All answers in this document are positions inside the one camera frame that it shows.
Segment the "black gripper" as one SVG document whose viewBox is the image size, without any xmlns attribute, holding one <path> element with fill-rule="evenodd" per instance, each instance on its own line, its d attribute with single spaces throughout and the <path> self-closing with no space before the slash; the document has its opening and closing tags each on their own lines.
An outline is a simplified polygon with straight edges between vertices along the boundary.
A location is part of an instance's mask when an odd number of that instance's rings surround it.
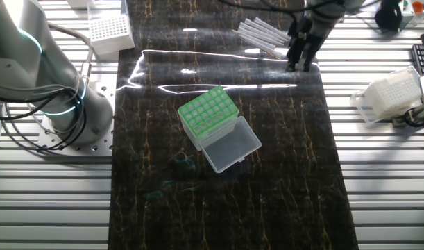
<svg viewBox="0 0 424 250">
<path fill-rule="evenodd" d="M 290 27 L 290 47 L 287 53 L 288 69 L 295 70 L 300 58 L 299 44 L 305 44 L 301 58 L 303 71 L 310 70 L 310 64 L 318 49 L 328 36 L 328 23 L 313 17 L 302 16 L 292 22 Z"/>
</svg>

